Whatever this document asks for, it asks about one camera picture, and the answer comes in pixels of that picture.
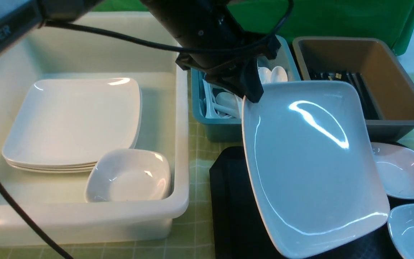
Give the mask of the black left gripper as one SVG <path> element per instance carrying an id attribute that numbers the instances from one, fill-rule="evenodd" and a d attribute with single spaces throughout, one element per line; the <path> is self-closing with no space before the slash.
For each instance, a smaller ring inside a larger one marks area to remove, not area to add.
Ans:
<path id="1" fill-rule="evenodd" d="M 142 4 L 180 45 L 146 46 L 178 52 L 182 69 L 200 70 L 207 81 L 226 81 L 226 88 L 238 97 L 260 101 L 263 87 L 257 59 L 276 58 L 281 43 L 273 32 L 245 31 L 221 0 L 143 0 Z"/>

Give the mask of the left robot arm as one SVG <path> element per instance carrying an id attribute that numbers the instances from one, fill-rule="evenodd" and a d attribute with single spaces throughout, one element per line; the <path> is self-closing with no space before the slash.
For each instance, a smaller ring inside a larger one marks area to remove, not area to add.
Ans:
<path id="1" fill-rule="evenodd" d="M 124 40 L 151 49 L 179 53 L 176 64 L 197 69 L 206 81 L 253 103 L 263 95 L 257 58 L 275 59 L 281 47 L 276 33 L 289 18 L 294 2 L 266 35 L 245 31 L 228 9 L 227 0 L 143 0 L 142 4 L 179 46 L 138 39 L 74 22 L 100 0 L 0 0 L 0 54 L 31 31 L 62 28 Z"/>

